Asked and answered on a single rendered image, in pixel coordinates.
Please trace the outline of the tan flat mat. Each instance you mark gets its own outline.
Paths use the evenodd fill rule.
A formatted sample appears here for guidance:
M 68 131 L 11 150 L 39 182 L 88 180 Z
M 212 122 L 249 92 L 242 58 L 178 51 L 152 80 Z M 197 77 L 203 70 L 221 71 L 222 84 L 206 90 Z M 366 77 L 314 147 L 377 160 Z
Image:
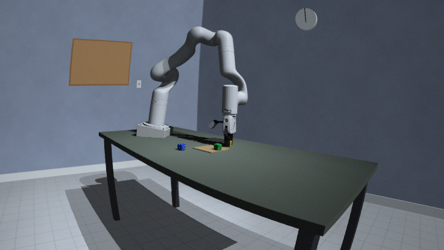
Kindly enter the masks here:
M 195 147 L 193 149 L 197 149 L 200 151 L 205 151 L 205 152 L 209 152 L 209 153 L 214 153 L 214 152 L 220 152 L 220 151 L 226 151 L 226 150 L 230 150 L 229 148 L 223 148 L 221 147 L 221 150 L 217 151 L 213 149 L 214 145 L 207 145 L 207 146 L 200 146 L 200 147 Z

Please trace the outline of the blue die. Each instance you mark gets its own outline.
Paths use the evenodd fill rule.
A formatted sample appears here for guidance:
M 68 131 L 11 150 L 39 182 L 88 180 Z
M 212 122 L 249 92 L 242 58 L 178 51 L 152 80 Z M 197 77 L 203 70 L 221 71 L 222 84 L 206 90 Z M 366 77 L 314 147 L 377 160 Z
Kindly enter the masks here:
M 177 145 L 177 150 L 180 150 L 180 151 L 183 151 L 183 150 L 185 150 L 185 144 L 178 144 Z

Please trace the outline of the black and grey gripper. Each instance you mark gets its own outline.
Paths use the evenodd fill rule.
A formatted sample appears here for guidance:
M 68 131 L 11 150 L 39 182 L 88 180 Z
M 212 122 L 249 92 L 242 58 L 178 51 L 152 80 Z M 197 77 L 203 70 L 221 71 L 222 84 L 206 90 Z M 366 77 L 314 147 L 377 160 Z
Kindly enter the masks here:
M 236 132 L 235 116 L 237 115 L 224 115 L 223 118 L 224 146 L 227 147 L 230 147 L 230 141 L 233 141 L 233 133 Z

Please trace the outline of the green die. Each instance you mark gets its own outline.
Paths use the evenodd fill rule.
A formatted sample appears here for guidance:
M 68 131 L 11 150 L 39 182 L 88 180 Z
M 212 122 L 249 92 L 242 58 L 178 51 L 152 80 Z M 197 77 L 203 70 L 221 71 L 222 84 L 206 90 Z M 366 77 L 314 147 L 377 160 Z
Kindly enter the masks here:
M 213 149 L 219 151 L 219 150 L 221 150 L 221 145 L 222 144 L 216 143 L 216 144 L 214 144 L 214 148 Z

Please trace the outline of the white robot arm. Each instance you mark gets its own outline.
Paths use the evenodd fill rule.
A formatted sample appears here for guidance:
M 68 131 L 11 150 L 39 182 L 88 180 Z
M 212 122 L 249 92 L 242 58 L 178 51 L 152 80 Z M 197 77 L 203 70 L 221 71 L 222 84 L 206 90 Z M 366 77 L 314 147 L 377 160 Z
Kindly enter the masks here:
M 213 40 L 214 36 L 215 41 Z M 181 66 L 194 55 L 198 43 L 208 46 L 218 45 L 220 73 L 234 84 L 223 85 L 222 113 L 235 115 L 237 114 L 237 106 L 247 103 L 246 83 L 235 69 L 234 44 L 231 34 L 223 30 L 211 32 L 197 26 L 188 32 L 184 45 L 177 52 L 152 67 L 151 78 L 162 82 L 162 84 L 153 90 L 149 119 L 147 122 L 143 122 L 145 126 L 159 129 L 169 128 L 169 125 L 165 124 L 165 115 L 170 90 L 179 78 L 176 67 Z

